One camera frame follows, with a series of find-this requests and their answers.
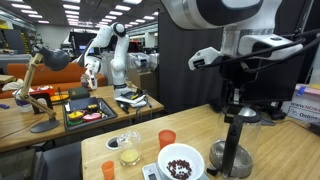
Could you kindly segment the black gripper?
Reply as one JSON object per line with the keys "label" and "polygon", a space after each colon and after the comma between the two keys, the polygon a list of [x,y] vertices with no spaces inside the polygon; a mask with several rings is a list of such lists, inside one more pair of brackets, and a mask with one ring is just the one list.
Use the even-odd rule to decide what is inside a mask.
{"label": "black gripper", "polygon": [[265,107],[272,102],[290,101],[300,74],[300,57],[255,73],[244,72],[240,64],[222,66],[224,79],[219,106],[233,104]]}

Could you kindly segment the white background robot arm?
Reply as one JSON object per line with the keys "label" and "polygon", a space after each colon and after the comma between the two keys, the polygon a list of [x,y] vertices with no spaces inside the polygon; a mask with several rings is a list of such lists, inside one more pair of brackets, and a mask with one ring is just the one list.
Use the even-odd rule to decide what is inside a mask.
{"label": "white background robot arm", "polygon": [[127,51],[129,47],[129,36],[123,24],[115,22],[111,26],[103,25],[97,35],[89,41],[85,50],[77,59],[77,63],[86,69],[86,81],[92,90],[98,87],[97,73],[101,68],[101,61],[97,57],[89,55],[92,48],[107,47],[113,36],[117,37],[113,58],[109,62],[114,88],[114,99],[128,103],[131,107],[140,107],[147,104],[146,96],[133,92],[125,82],[125,70]]}

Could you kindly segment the white robot arm foreground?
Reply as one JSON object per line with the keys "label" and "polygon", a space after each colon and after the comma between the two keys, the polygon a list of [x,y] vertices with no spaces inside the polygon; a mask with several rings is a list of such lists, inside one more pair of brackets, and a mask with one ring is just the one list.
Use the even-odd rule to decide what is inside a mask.
{"label": "white robot arm foreground", "polygon": [[274,33],[275,16],[282,0],[161,0],[173,22],[182,29],[223,30],[221,48],[207,47],[189,60],[193,78],[185,70],[173,68],[178,89],[168,97],[167,109],[177,112],[199,106],[217,91],[220,70],[240,62],[260,58],[282,61],[302,48]]}

